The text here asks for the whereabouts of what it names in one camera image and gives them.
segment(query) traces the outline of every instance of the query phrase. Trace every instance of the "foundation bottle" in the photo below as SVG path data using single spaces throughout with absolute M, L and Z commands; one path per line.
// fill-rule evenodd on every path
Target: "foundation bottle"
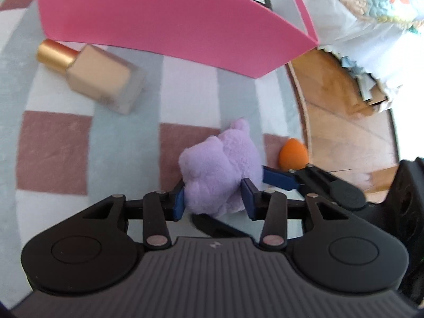
M 123 114 L 130 113 L 145 77 L 133 63 L 90 44 L 76 51 L 46 39 L 38 47 L 37 60 L 62 73 L 75 92 Z

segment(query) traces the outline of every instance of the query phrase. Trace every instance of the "purple plush toy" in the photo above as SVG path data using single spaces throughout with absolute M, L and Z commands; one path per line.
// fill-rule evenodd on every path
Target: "purple plush toy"
M 195 214 L 220 216 L 244 209 L 240 181 L 262 182 L 261 157 L 250 139 L 244 119 L 218 136 L 187 148 L 179 165 L 185 183 L 186 208 Z

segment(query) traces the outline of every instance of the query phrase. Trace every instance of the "orange makeup sponge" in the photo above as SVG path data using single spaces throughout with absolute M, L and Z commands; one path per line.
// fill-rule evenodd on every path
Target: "orange makeup sponge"
M 309 163 L 308 150 L 298 139 L 289 139 L 281 148 L 278 156 L 281 170 L 300 170 L 306 167 L 307 163 Z

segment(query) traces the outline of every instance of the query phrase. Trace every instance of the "gold bottle cap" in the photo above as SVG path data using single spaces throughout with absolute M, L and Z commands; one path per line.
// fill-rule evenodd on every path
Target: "gold bottle cap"
M 66 74 L 79 52 L 51 39 L 45 39 L 37 51 L 37 60 L 47 67 Z

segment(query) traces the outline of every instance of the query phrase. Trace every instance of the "rug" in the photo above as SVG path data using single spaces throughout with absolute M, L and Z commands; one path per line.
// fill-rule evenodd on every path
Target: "rug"
M 286 67 L 259 79 L 150 52 L 100 46 L 147 72 L 136 106 L 118 115 L 71 91 L 35 60 L 44 39 L 36 0 L 0 0 L 0 301 L 15 305 L 30 287 L 20 265 L 37 233 L 117 193 L 128 199 L 172 189 L 186 148 L 244 117 L 264 164 L 277 166 L 288 137 L 302 139 Z M 84 44 L 65 43 L 81 49 Z M 258 236 L 245 212 L 223 217 Z M 168 224 L 202 236 L 187 215 Z M 289 230 L 296 234 L 296 228 Z M 129 235 L 142 240 L 132 221 Z

